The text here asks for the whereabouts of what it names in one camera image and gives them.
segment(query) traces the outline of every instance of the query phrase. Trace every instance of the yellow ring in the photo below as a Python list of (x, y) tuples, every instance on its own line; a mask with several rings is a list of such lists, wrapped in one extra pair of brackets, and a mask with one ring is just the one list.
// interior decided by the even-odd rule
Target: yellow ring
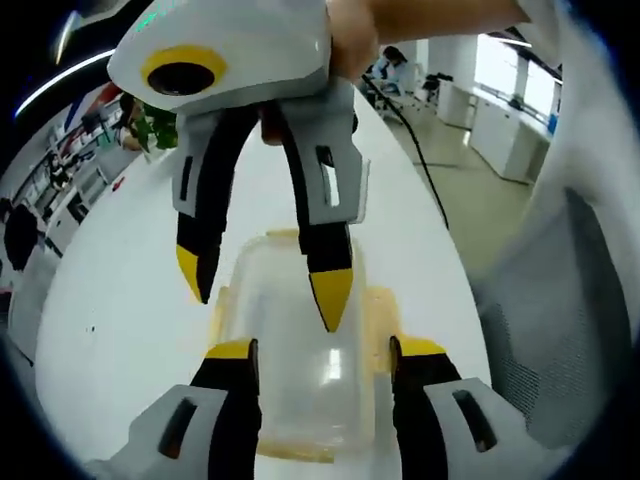
[(217, 84), (227, 71), (227, 62), (210, 48), (198, 45), (176, 45), (151, 54), (140, 69), (142, 80), (149, 85), (149, 75), (156, 68), (172, 63), (193, 63), (211, 71), (214, 81), (207, 88)]

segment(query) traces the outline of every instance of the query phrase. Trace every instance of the person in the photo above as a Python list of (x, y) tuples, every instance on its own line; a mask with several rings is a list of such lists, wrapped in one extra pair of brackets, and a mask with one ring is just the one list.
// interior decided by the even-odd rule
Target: person
[(122, 115), (116, 124), (116, 129), (118, 130), (116, 138), (125, 150), (140, 151), (142, 150), (142, 145), (140, 145), (140, 140), (138, 139), (135, 122), (144, 114), (142, 102), (134, 98), (133, 95), (124, 92), (120, 96), (119, 103)]
[(71, 177), (67, 173), (66, 168), (60, 163), (58, 156), (53, 152), (50, 152), (47, 155), (46, 161), (51, 186), (57, 192), (61, 192), (67, 186), (67, 184), (71, 180)]
[(62, 253), (45, 234), (38, 230), (38, 220), (26, 205), (13, 207), (8, 198), (0, 199), (0, 220), (4, 223), (4, 248), (11, 266), (22, 272), (27, 266), (31, 252), (38, 244), (48, 246), (58, 257)]
[[(407, 68), (407, 59), (394, 46), (386, 47), (376, 63), (371, 67), (371, 72), (367, 74), (369, 78), (378, 84), (378, 88), (383, 93), (391, 95), (404, 94), (402, 79)], [(369, 88), (366, 83), (362, 83), (360, 91), (368, 96)]]

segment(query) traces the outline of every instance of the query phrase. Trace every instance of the white cabinet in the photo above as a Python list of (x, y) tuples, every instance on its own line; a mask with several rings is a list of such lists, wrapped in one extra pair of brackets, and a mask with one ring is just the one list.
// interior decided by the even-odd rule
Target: white cabinet
[(51, 218), (46, 235), (58, 247), (58, 250), (64, 253), (79, 227), (80, 224), (73, 218), (69, 209), (63, 207), (56, 211), (55, 216)]
[(469, 128), (472, 94), (452, 82), (440, 82), (438, 90), (438, 118), (447, 125)]
[(550, 135), (542, 124), (524, 119), (522, 112), (506, 102), (479, 98), (469, 145), (502, 178), (527, 182), (527, 172), (540, 152), (540, 143), (548, 144)]

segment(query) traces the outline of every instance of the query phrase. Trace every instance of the green plant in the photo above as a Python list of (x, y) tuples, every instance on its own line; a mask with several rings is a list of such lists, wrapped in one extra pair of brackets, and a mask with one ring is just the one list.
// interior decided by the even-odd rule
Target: green plant
[(143, 106), (144, 115), (138, 118), (134, 124), (140, 146), (149, 151), (149, 136), (155, 135), (156, 148), (167, 150), (178, 145), (178, 132), (176, 130), (176, 114), (160, 110), (146, 103)]

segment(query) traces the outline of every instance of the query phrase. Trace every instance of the white wall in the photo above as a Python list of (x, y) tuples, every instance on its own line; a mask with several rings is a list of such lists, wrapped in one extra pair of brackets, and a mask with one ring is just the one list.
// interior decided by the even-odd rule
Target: white wall
[(451, 75), (457, 85), (471, 88), (474, 84), (477, 50), (477, 35), (431, 38), (428, 43), (427, 73)]
[(420, 65), (421, 71), (419, 73), (422, 82), (424, 82), (429, 71), (429, 40), (418, 40), (416, 42), (416, 62)]

